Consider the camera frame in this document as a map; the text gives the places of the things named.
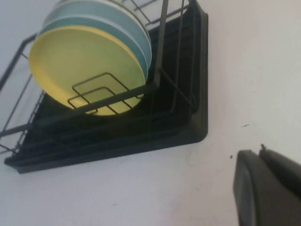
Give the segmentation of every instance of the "stack of plates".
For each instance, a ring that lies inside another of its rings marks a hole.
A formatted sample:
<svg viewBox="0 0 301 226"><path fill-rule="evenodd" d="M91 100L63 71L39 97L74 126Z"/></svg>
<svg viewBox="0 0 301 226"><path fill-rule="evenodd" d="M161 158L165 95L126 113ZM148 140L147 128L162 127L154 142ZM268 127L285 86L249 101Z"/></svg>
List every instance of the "stack of plates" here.
<svg viewBox="0 0 301 226"><path fill-rule="evenodd" d="M146 83L150 37L134 12L120 2L63 0L45 19L31 48L30 68L40 86L63 105L77 108L125 92L111 74L128 89ZM93 112L123 113L139 101L133 97Z"/></svg>

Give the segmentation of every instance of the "dish rack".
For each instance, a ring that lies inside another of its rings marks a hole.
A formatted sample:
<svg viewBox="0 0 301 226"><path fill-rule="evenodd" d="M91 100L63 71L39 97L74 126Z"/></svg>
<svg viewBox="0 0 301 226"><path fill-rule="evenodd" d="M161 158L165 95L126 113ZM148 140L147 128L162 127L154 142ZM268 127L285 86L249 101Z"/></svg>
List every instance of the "dish rack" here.
<svg viewBox="0 0 301 226"><path fill-rule="evenodd" d="M182 0L182 6L167 13L168 0L163 0L161 17L151 21L143 9L157 0L140 6L134 0L135 11L148 21L153 60L146 85L129 90L110 72L102 72L82 83L110 75L125 92L69 109L42 92L27 123L7 129L15 110L27 89L25 84L10 113L0 139L21 133L16 145L1 153L12 155L4 163L19 173L96 161L123 155L200 142L208 132L208 15L196 0ZM24 48L36 34L25 39L0 80L0 92L11 75ZM144 94L130 111L118 114L110 105ZM95 116L98 108L107 106L115 115Z"/></svg>

